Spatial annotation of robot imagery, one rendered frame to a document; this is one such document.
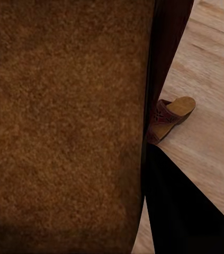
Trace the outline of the sandal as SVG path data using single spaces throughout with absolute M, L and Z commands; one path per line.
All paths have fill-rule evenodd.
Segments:
M 193 3 L 0 0 L 0 254 L 131 254 Z
M 174 126 L 185 122 L 195 107 L 195 98 L 189 96 L 174 102 L 159 99 L 147 130 L 147 142 L 157 145 Z

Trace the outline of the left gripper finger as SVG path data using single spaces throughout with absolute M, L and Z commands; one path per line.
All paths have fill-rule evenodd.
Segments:
M 145 197 L 155 254 L 224 254 L 224 214 L 149 142 Z

